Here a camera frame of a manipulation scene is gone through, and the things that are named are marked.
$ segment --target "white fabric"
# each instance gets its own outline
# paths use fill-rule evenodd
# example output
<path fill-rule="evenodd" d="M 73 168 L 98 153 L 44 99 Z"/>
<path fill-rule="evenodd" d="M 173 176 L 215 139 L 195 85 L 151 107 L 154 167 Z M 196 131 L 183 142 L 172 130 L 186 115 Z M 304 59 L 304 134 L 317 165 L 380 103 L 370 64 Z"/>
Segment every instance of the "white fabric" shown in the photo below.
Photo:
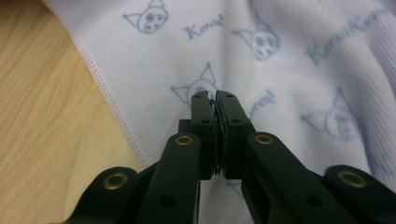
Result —
<path fill-rule="evenodd" d="M 224 90 L 308 169 L 348 164 L 396 190 L 395 1 L 44 2 L 143 167 L 190 117 L 192 94 Z M 205 181 L 200 223 L 251 223 L 239 187 Z"/>

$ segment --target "printed cloth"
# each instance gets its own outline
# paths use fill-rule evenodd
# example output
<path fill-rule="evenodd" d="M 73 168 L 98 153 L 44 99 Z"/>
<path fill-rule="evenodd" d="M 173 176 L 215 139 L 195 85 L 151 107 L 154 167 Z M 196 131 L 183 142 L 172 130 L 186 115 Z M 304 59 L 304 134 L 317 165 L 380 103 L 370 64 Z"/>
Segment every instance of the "printed cloth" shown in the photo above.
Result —
<path fill-rule="evenodd" d="M 194 93 L 223 90 L 308 169 L 348 164 L 396 190 L 395 1 L 43 1 L 143 167 Z M 251 222 L 240 181 L 203 181 L 200 223 Z"/>

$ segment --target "gold rivet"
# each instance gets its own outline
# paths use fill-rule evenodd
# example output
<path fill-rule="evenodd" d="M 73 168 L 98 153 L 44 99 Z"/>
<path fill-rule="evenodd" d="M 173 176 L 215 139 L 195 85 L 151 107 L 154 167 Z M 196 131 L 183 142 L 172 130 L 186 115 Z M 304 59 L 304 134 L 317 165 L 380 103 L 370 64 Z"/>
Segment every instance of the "gold rivet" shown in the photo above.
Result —
<path fill-rule="evenodd" d="M 363 177 L 351 171 L 340 171 L 338 173 L 338 178 L 340 178 L 344 183 L 358 189 L 362 189 L 367 186 L 367 181 Z"/>
<path fill-rule="evenodd" d="M 263 145 L 269 145 L 274 142 L 272 137 L 265 135 L 265 134 L 256 135 L 256 137 L 254 137 L 254 140 L 256 140 L 256 142 L 263 144 Z"/>
<path fill-rule="evenodd" d="M 126 184 L 126 182 L 128 182 L 128 176 L 123 172 L 118 172 L 106 177 L 103 182 L 103 187 L 105 187 L 105 189 L 120 189 Z"/>
<path fill-rule="evenodd" d="M 187 135 L 177 137 L 176 143 L 181 146 L 186 146 L 192 143 L 192 138 Z"/>

